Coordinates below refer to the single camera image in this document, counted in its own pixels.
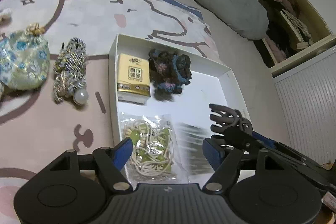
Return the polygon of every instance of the white pearl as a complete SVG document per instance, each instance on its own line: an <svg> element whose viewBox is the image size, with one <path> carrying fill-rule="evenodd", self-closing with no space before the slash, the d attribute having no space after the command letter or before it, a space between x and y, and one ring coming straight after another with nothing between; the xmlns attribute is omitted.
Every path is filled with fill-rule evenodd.
<svg viewBox="0 0 336 224"><path fill-rule="evenodd" d="M76 90L73 100L77 105L85 105L89 99L89 94L87 93L86 89L79 89Z"/></svg>

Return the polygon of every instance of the open drawer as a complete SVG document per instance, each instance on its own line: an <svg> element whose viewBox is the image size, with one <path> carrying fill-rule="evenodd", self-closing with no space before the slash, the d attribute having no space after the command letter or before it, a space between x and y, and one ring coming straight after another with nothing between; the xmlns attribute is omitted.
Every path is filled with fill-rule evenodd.
<svg viewBox="0 0 336 224"><path fill-rule="evenodd" d="M291 57L288 57L282 62L277 62L266 40L262 40L267 49L265 52L271 56L272 62L274 64L272 64L270 67L273 77L302 64L303 62L316 56L319 51L326 50L336 44L336 35L333 35L330 32L323 18L308 0L288 1L294 4L296 9L299 11L298 19L308 27L314 43L305 49L297 49L296 45L302 42L302 40L300 39L300 34L298 34L291 22L287 19L283 12L279 12L278 10L271 7L271 5L268 5L268 3L265 1L260 0L260 3L266 8L268 12L268 18L277 23L286 31L290 41L290 46L293 50L296 51L296 54L292 55Z"/></svg>

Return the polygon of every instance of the white tray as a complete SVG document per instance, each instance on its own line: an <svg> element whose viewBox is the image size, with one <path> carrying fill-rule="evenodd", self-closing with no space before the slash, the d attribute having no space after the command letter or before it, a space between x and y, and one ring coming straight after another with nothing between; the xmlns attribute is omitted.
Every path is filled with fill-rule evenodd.
<svg viewBox="0 0 336 224"><path fill-rule="evenodd" d="M145 105L118 102L116 82L117 56L120 53L125 53L148 59L148 53L153 48L170 52L177 50L179 54L188 55L191 60L191 83L183 87L182 94L173 95L173 101L156 100L153 97L154 88L151 86L152 97L149 98ZM148 117L170 114L178 139L179 134L182 134L182 132L177 130L177 128L180 128L179 123L186 123L191 126L203 128L207 130L208 137L211 137L212 133L210 131L210 125L212 122L209 119L209 115L211 114L209 109L210 103L238 109L245 118L250 119L243 96L232 70L226 65L182 50L179 45L175 48L154 41L118 34L109 52L109 91L114 145L118 144L123 139L119 125L120 112ZM184 153L180 151L180 154L183 164ZM207 178L209 178L209 176L197 176L191 180L202 184Z"/></svg>

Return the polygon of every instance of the metal screw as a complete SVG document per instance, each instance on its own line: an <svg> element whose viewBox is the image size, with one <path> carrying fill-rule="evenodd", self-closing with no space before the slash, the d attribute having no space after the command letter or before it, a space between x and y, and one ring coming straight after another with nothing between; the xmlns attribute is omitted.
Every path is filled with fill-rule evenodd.
<svg viewBox="0 0 336 224"><path fill-rule="evenodd" d="M113 188L118 191L126 191L130 185L127 182L117 182L113 184Z"/></svg>
<svg viewBox="0 0 336 224"><path fill-rule="evenodd" d="M164 191L169 193L173 190L173 188L171 188L170 186L167 186L166 188L164 188Z"/></svg>
<svg viewBox="0 0 336 224"><path fill-rule="evenodd" d="M210 182L205 186L205 188L212 192L218 192L223 188L223 186L217 182Z"/></svg>

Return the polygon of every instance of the braided cord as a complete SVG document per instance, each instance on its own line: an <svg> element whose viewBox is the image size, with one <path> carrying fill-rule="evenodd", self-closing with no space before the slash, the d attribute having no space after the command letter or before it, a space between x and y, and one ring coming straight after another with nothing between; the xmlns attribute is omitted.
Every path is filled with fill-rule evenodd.
<svg viewBox="0 0 336 224"><path fill-rule="evenodd" d="M72 38L66 48L64 43L54 65L56 78L53 86L53 97L56 103L61 103L63 97L73 96L78 89L86 88L85 43L79 38Z"/></svg>
<svg viewBox="0 0 336 224"><path fill-rule="evenodd" d="M165 173L170 173L168 170L174 157L174 144L171 139L171 129L167 135L166 147L158 149L159 140L165 134L163 130L157 131L151 125L144 121L135 121L133 124L125 125L124 134L126 137L131 137L133 130L140 130L141 137L136 145L133 146L133 152L130 158L132 165L136 171L144 177L158 177ZM146 155L147 160L140 156L140 152Z"/></svg>

